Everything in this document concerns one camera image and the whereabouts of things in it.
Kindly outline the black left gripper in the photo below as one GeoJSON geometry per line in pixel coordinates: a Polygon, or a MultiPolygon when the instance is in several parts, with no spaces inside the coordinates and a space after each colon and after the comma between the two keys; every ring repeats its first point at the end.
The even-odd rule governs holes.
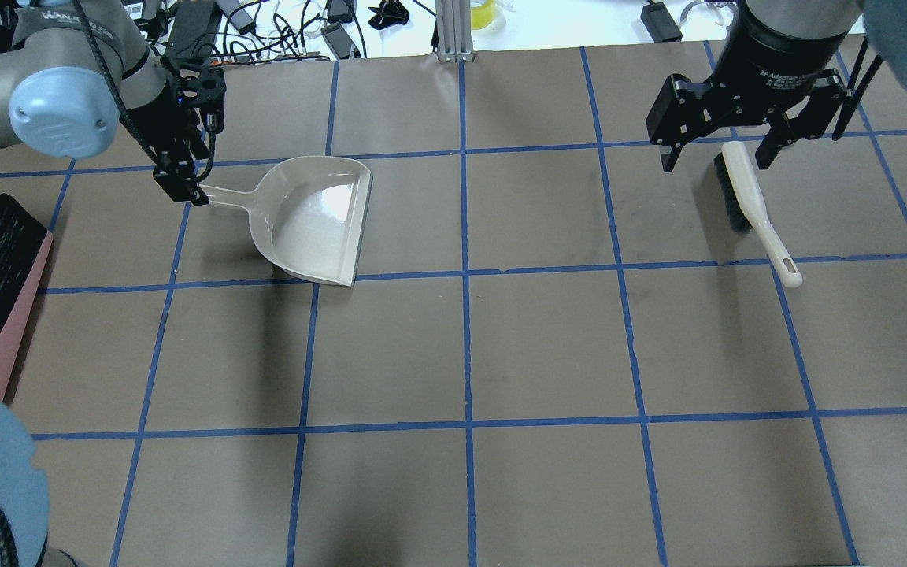
{"type": "Polygon", "coordinates": [[[201,184],[215,161],[217,134],[224,130],[223,69],[154,65],[146,85],[154,97],[135,108],[135,126],[152,154],[154,182],[176,203],[208,205],[201,184]]]}

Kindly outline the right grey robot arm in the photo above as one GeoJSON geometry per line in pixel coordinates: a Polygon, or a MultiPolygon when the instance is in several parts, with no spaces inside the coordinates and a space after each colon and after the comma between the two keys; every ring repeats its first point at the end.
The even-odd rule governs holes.
{"type": "Polygon", "coordinates": [[[768,125],[755,154],[766,169],[799,140],[839,139],[881,65],[907,90],[907,1],[738,1],[712,75],[665,79],[646,117],[648,140],[671,172],[696,139],[768,125]],[[858,20],[875,60],[847,83],[829,62],[858,20]]]}

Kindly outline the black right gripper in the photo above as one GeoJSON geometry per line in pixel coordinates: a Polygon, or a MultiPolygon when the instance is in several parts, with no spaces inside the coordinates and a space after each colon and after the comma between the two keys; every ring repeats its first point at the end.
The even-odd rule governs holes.
{"type": "Polygon", "coordinates": [[[735,19],[713,74],[705,83],[672,74],[646,116],[663,172],[676,168],[683,148],[726,125],[760,125],[769,132],[755,151],[766,171],[784,148],[820,139],[850,100],[842,76],[828,69],[861,1],[738,1],[735,19]],[[795,117],[785,111],[806,102],[795,117]]]}

